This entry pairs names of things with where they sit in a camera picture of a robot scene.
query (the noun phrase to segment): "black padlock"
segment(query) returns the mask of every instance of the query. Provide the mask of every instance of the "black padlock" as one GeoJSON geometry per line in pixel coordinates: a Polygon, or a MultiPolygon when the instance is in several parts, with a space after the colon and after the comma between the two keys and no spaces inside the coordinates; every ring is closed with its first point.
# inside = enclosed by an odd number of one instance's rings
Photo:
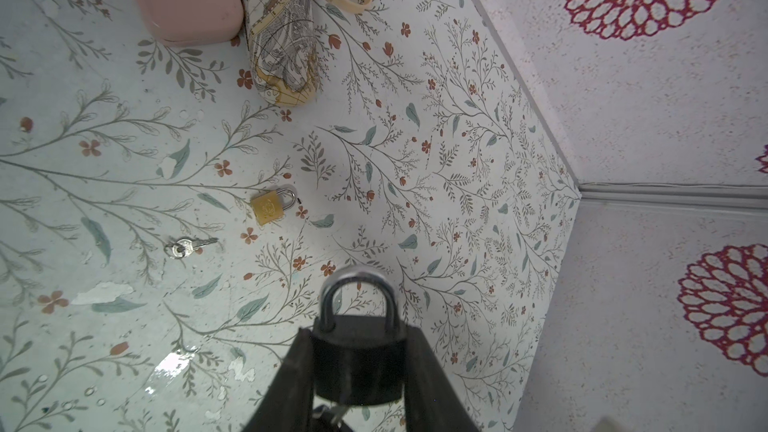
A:
{"type": "Polygon", "coordinates": [[[395,290],[376,269],[357,264],[322,284],[320,316],[312,330],[315,392],[340,405],[378,405],[402,396],[406,329],[395,290]],[[344,284],[366,282],[384,295],[384,317],[335,315],[333,293],[344,284]]]}

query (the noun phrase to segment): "white wall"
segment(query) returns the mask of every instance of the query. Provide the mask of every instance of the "white wall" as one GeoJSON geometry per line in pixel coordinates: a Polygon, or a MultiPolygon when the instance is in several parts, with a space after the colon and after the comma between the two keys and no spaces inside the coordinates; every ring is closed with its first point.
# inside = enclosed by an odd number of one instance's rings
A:
{"type": "Polygon", "coordinates": [[[580,182],[768,184],[768,0],[629,40],[568,0],[480,1],[580,182]]]}
{"type": "Polygon", "coordinates": [[[702,215],[582,201],[517,432],[586,432],[603,415],[636,431],[765,432],[768,377],[699,337],[677,281],[702,254],[768,244],[768,221],[702,215]]]}

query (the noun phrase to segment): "floral tablecloth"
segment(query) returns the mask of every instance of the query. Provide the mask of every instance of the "floral tablecloth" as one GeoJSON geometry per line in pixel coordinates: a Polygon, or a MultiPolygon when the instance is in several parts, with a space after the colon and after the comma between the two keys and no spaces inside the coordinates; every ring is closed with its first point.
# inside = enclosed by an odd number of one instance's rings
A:
{"type": "Polygon", "coordinates": [[[322,90],[287,110],[242,38],[171,49],[132,0],[0,0],[0,430],[238,430],[355,262],[473,419],[512,427],[573,181],[471,0],[313,2],[322,90]],[[261,228],[249,200],[278,186],[301,204],[261,228]],[[172,260],[180,236],[219,243],[172,260]]]}

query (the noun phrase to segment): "silver shackle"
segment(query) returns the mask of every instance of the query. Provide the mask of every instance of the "silver shackle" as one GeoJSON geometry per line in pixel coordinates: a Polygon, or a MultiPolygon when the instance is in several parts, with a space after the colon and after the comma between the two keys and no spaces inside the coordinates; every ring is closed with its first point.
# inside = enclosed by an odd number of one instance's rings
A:
{"type": "Polygon", "coordinates": [[[398,329],[400,319],[397,312],[395,289],[377,269],[368,265],[354,264],[344,267],[322,283],[320,288],[320,330],[330,332],[336,326],[336,318],[333,313],[333,294],[341,286],[351,282],[365,282],[376,286],[384,295],[386,306],[385,330],[394,331],[398,329]]]}

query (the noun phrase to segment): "silver key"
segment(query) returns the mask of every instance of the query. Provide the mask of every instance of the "silver key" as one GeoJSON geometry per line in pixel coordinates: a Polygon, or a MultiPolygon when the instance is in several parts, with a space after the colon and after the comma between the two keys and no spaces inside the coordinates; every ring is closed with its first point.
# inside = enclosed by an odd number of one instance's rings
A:
{"type": "Polygon", "coordinates": [[[218,238],[208,238],[205,240],[193,240],[191,238],[180,238],[174,244],[166,245],[165,250],[173,258],[185,258],[192,254],[198,248],[206,245],[215,244],[218,238]]]}

